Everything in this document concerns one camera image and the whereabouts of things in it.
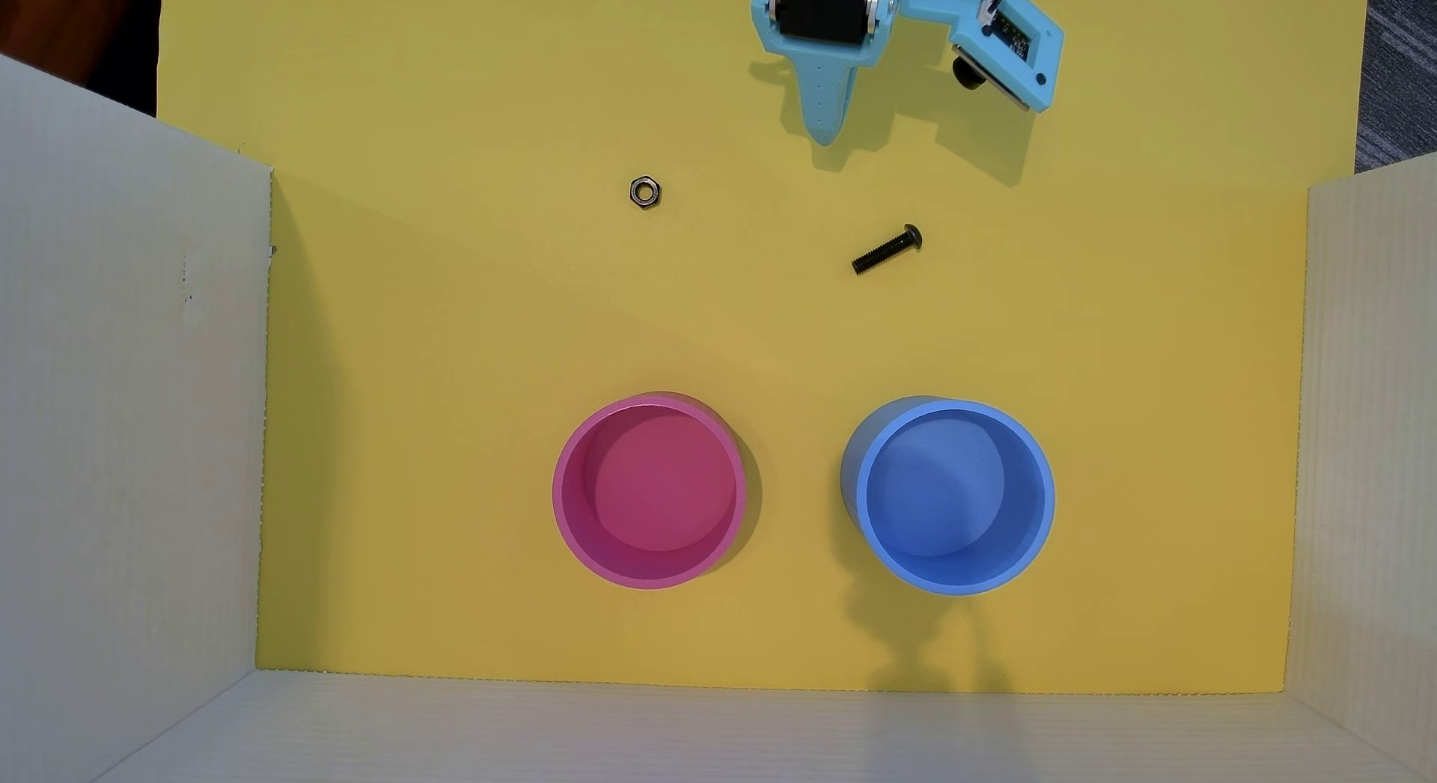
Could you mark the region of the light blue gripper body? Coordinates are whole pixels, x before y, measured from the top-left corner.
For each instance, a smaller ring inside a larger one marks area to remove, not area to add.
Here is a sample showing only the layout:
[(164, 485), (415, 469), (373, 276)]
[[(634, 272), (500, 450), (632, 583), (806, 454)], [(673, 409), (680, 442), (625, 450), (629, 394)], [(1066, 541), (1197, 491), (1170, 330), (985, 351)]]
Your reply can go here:
[(877, 65), (901, 0), (750, 0), (769, 55), (815, 55), (848, 65)]

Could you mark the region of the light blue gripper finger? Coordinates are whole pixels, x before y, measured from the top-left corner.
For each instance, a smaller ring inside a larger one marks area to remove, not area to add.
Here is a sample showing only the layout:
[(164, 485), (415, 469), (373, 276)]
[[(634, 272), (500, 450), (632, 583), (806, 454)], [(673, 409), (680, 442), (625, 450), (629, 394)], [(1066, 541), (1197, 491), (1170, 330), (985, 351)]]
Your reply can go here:
[(859, 65), (851, 57), (800, 59), (803, 126), (819, 147), (835, 144), (849, 109)]

